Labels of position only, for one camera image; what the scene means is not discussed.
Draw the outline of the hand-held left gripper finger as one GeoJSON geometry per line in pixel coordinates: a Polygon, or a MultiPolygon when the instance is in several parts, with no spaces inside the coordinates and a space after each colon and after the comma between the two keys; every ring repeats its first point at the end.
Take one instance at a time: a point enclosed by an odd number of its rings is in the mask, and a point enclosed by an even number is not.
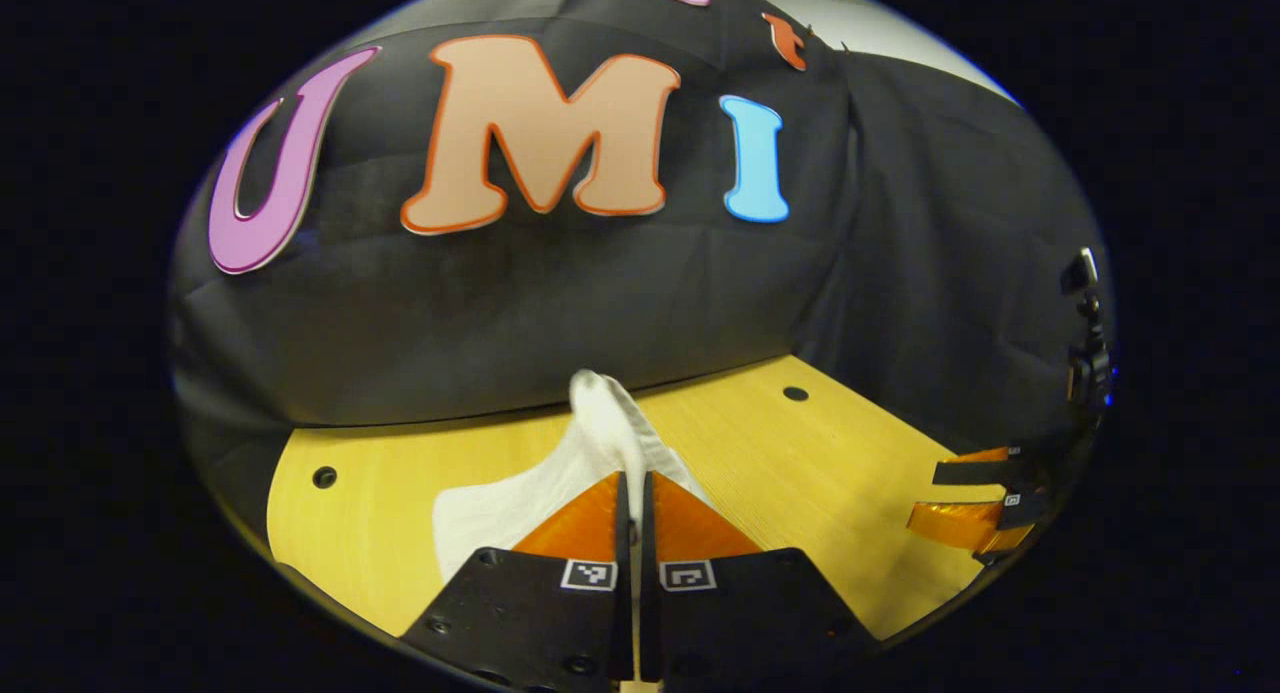
{"type": "Polygon", "coordinates": [[[881,643],[799,548],[763,550],[646,475],[640,676],[663,689],[838,689],[881,643]]]}
{"type": "Polygon", "coordinates": [[[506,689],[616,689],[635,674],[632,528],[614,471],[516,544],[476,548],[402,640],[506,689]]]}

